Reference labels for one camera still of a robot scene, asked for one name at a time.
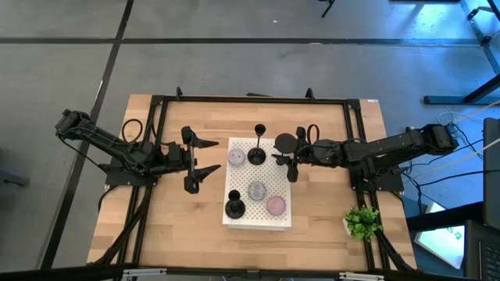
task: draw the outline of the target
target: green plant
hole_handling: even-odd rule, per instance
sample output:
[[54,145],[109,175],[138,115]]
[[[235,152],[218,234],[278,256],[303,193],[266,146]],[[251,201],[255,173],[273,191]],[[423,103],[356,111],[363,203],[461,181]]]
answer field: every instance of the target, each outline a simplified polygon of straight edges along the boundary
[[379,211],[363,206],[362,208],[353,207],[351,211],[344,214],[347,221],[347,227],[351,236],[358,239],[370,240],[375,235],[375,230],[382,230],[382,226],[376,222]]

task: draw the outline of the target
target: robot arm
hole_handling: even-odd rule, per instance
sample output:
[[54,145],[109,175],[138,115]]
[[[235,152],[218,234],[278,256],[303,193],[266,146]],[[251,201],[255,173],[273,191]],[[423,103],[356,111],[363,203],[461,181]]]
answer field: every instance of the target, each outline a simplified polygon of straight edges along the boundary
[[187,149],[171,142],[168,143],[169,152],[166,155],[160,149],[156,149],[151,141],[127,143],[115,137],[97,127],[84,112],[66,109],[55,129],[55,135],[61,141],[65,139],[87,141],[116,159],[120,166],[100,165],[108,172],[119,170],[136,177],[158,177],[187,170],[184,189],[191,194],[197,194],[199,183],[220,167],[213,165],[204,169],[195,168],[194,148],[209,148],[219,143],[197,138],[189,126],[181,130],[182,140]]
[[446,155],[458,146],[446,126],[434,124],[369,143],[322,139],[310,144],[304,128],[296,134],[297,139],[289,133],[279,135],[274,146],[282,155],[273,155],[278,164],[288,166],[292,183],[297,181],[297,165],[310,164],[354,169],[365,181],[377,184],[387,173],[401,173],[398,164],[424,154]]

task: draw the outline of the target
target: concrete floor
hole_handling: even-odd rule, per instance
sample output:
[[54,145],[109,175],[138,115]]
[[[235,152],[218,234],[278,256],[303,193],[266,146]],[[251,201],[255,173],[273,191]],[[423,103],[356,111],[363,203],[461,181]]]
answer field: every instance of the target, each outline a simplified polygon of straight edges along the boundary
[[[125,0],[1,0],[0,37],[114,37],[125,5]],[[475,38],[455,3],[338,0],[322,20],[324,8],[312,0],[136,1],[125,37]],[[485,33],[497,22],[489,16],[476,16]],[[492,42],[493,50],[499,41]],[[53,126],[65,108],[90,111],[110,49],[108,44],[0,44],[0,167],[31,178],[29,187],[1,185],[0,271],[37,266],[74,158],[54,137]],[[187,95],[301,97],[311,87],[321,98],[379,99],[387,133],[395,134],[436,123],[447,111],[423,105],[424,95],[468,94],[494,75],[477,45],[128,44],[120,47],[98,125],[119,133],[130,94],[174,94],[180,86]],[[477,107],[452,109],[469,113]],[[500,112],[489,109],[478,116],[500,118]],[[481,121],[460,125],[471,141],[482,138]],[[412,175],[469,153],[420,166]],[[109,161],[93,148],[89,156]],[[418,181],[481,169],[482,161],[472,158]],[[85,164],[55,266],[85,263],[104,179]],[[448,180],[423,192],[447,208],[464,205],[481,200],[482,178]],[[416,199],[411,184],[405,195]]]

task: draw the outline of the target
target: black metal frame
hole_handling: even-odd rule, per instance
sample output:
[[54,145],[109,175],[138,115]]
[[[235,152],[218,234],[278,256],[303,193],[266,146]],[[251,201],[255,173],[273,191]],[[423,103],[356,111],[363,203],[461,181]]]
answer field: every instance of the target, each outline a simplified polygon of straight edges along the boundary
[[[358,127],[358,134],[360,138],[365,138],[365,131],[363,125],[363,116],[361,113],[361,107],[359,100],[357,99],[316,99],[312,91],[308,90],[306,98],[273,98],[265,96],[255,96],[251,95],[249,97],[207,97],[207,96],[184,96],[180,88],[177,88],[177,95],[175,96],[152,96],[152,101],[150,103],[150,109],[148,113],[148,122],[145,130],[145,139],[151,136],[152,127],[154,126],[154,114],[155,109],[158,105],[162,106],[162,110],[159,117],[159,131],[156,136],[155,146],[160,145],[160,141],[163,135],[163,127],[166,121],[166,110],[169,101],[211,101],[211,102],[251,102],[251,103],[279,103],[279,104],[321,104],[321,105],[340,105],[342,106],[345,126],[347,132],[347,138],[354,137],[354,131],[352,128],[352,121],[350,116],[350,111],[353,110],[356,117],[356,124]],[[359,206],[366,205],[364,199],[364,193],[355,188],[355,185],[359,183],[359,179],[355,174],[350,173],[352,186],[354,187],[354,192],[356,194],[357,203]],[[139,269],[139,254],[141,252],[142,240],[145,233],[145,220],[147,219],[147,209],[149,206],[149,201],[151,199],[152,187],[145,187],[145,196],[141,202],[141,206],[137,211],[133,211],[135,205],[137,204],[139,187],[132,187],[132,194],[130,196],[129,206],[127,209],[127,221],[124,227],[124,231],[119,235],[116,241],[119,241],[121,245],[119,247],[119,257],[118,264],[110,265],[109,263],[113,259],[111,254],[105,254],[103,258],[100,258],[100,262],[90,264],[84,267],[76,268],[65,268],[65,269],[42,269],[27,272],[8,272],[0,274],[0,279],[17,279],[17,280],[101,280],[108,278],[119,279],[123,270],[125,269]],[[377,193],[375,191],[369,192],[370,201],[373,207],[378,208]],[[120,263],[123,262],[128,236],[131,230],[134,228],[134,224],[139,222],[139,227],[137,230],[137,237],[134,245],[134,253],[131,263]],[[366,272],[358,272],[361,274],[369,275],[380,275],[386,280],[422,280],[422,279],[432,279],[432,280],[462,280],[460,278],[452,278],[447,276],[434,276],[429,274],[424,274],[422,272],[411,271],[411,272],[398,272],[390,270],[388,255],[384,251],[384,247],[380,245],[380,256],[382,261],[382,269],[375,268],[373,249],[371,244],[364,243],[366,263],[368,270]],[[206,276],[240,276],[249,279],[260,279],[264,276],[279,276],[279,277],[298,277],[298,278],[334,278],[339,279],[344,277],[345,272],[340,271],[298,271],[298,270],[260,270],[260,269],[200,269],[200,268],[167,268],[162,269],[162,274],[175,274],[175,275],[206,275]]]
[[483,223],[483,201],[440,212],[416,215],[406,219],[409,232],[423,232],[451,226],[463,226],[467,219]]
[[71,38],[0,37],[0,44],[375,44],[405,46],[474,46],[476,39],[389,38]]
[[[152,96],[152,101],[149,109],[149,114],[148,114],[148,122],[147,124],[152,124],[152,119],[154,117],[154,112],[156,106],[162,105],[162,110],[161,110],[161,115],[159,118],[159,127],[158,127],[158,132],[157,132],[157,138],[155,141],[155,145],[159,147],[159,142],[162,139],[163,135],[163,127],[165,124],[165,119],[166,119],[166,110],[168,107],[168,102],[169,101],[186,101],[186,102],[251,102],[251,103],[278,103],[278,104],[321,104],[321,105],[340,105],[342,106],[342,109],[344,111],[344,118],[345,118],[345,125],[346,125],[346,130],[347,130],[347,138],[351,139],[354,137],[353,129],[352,129],[352,121],[351,121],[351,116],[350,116],[350,110],[352,109],[355,113],[356,117],[356,124],[358,127],[358,135],[362,139],[366,138],[365,131],[364,131],[364,125],[363,125],[363,116],[361,113],[361,106],[359,104],[359,100],[357,99],[349,99],[349,100],[344,100],[344,99],[321,99],[321,98],[315,98],[312,91],[307,91],[306,93],[306,98],[273,98],[273,97],[263,97],[263,96],[250,96],[250,97],[212,97],[212,96],[185,96],[183,95],[182,91],[180,88],[177,88],[177,94],[175,96],[162,96],[162,95],[154,95]],[[145,140],[150,137],[149,133],[151,131],[150,125],[146,126],[146,131],[145,131]],[[358,179],[353,172],[350,172],[350,178],[351,178],[351,183],[352,186],[355,186],[361,179]],[[151,197],[151,189],[152,187],[146,187],[146,192],[147,192],[147,202],[149,204],[149,199]],[[138,187],[133,187],[132,190],[132,195],[130,197],[129,201],[129,207],[127,209],[127,220],[126,224],[130,222],[130,217],[131,217],[131,210],[134,210],[134,206],[137,204],[137,192],[138,192]],[[357,203],[358,206],[363,206],[366,205],[366,202],[364,200],[364,193],[361,190],[355,190],[356,193],[356,198],[357,198]],[[377,200],[377,194],[375,191],[370,191],[370,203],[371,205],[378,209],[378,200]],[[132,263],[133,264],[138,264],[139,262],[139,257],[141,253],[141,245],[142,245],[142,240],[144,237],[144,232],[145,232],[145,222],[147,219],[147,212],[145,215],[141,218],[141,221],[139,222],[139,227],[137,230],[137,237],[135,240],[135,245],[134,245],[134,253],[132,257]],[[381,218],[380,214],[378,217],[378,222],[381,224]],[[365,255],[366,255],[366,263],[368,266],[369,270],[375,269],[375,261],[373,257],[373,249],[371,247],[371,244],[368,242],[364,242],[364,247],[365,247]],[[380,245],[380,256],[381,256],[381,261],[382,261],[382,266],[383,269],[389,269],[389,260],[388,260],[388,255],[383,249],[382,245]],[[118,262],[124,262],[125,258],[125,251],[127,249],[127,243],[125,243],[119,253],[119,259]],[[189,271],[190,269],[185,269],[186,272],[190,272],[192,274],[195,274],[194,272]],[[311,273],[310,276],[308,277],[315,277],[318,276],[317,272],[301,272],[301,276],[307,276],[307,273]],[[327,275],[334,274],[335,272],[328,272]],[[220,275],[233,275],[234,270],[225,270],[222,269],[220,272]]]

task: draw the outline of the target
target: wooden tabletop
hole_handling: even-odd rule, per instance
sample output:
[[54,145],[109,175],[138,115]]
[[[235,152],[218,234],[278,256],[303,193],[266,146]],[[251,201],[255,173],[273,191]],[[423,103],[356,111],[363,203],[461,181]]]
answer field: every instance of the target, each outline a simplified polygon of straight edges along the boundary
[[[144,124],[151,95],[130,96],[125,120]],[[386,137],[378,101],[361,100],[368,141]],[[159,116],[159,107],[155,117]],[[352,112],[354,131],[354,112]],[[266,126],[263,137],[295,134],[297,126],[315,123],[321,138],[347,138],[340,105],[169,102],[162,141],[181,144],[180,129],[191,126],[213,148],[196,149],[198,167],[222,167],[200,184],[199,194],[184,191],[184,173],[162,176],[153,188],[140,265],[221,269],[366,270],[363,243],[346,232],[341,219],[356,206],[347,169],[300,165],[298,181],[291,184],[291,229],[265,231],[228,229],[222,224],[227,145],[229,137],[255,137],[254,126]],[[132,139],[139,126],[127,126]],[[118,187],[102,202],[88,261],[100,258],[116,239],[130,199],[130,187]],[[402,204],[393,194],[378,192],[384,232],[396,251],[415,267],[413,249]],[[130,239],[131,260],[135,234]],[[376,240],[375,263],[380,266]]]

